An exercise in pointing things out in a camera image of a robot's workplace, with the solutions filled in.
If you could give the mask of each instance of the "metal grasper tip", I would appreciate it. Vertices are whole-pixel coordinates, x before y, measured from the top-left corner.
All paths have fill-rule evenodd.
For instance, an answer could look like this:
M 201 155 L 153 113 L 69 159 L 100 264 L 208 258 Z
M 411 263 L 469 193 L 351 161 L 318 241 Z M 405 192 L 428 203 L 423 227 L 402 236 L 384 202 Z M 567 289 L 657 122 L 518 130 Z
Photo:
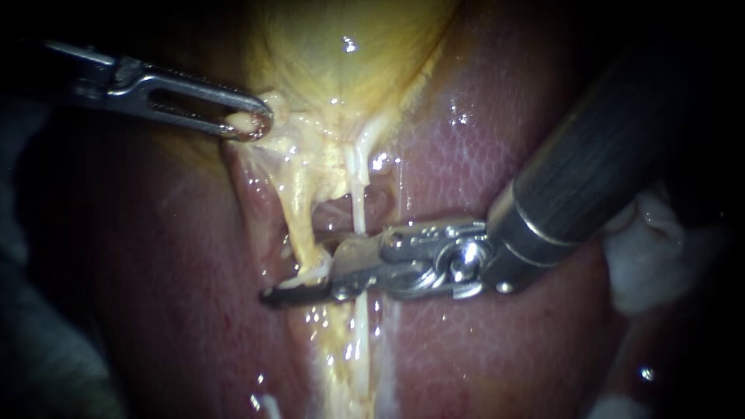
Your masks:
M 69 102 L 222 137 L 254 140 L 271 129 L 272 110 L 259 98 L 181 71 L 158 67 L 132 57 L 114 58 L 92 49 L 46 41 L 56 57 L 77 68 Z M 253 133 L 241 135 L 224 118 L 245 112 L 257 116 Z
M 298 286 L 296 288 L 272 287 L 261 291 L 258 300 L 271 308 L 290 308 L 323 303 L 331 298 L 331 283 L 313 286 Z
M 259 300 L 274 308 L 314 303 L 340 303 L 353 300 L 367 289 L 388 293 L 393 298 L 415 297 L 412 288 L 431 268 L 428 261 L 384 260 L 381 250 L 390 246 L 390 234 L 375 237 L 351 236 L 344 239 L 331 260 L 327 281 L 316 286 L 292 289 L 265 289 Z

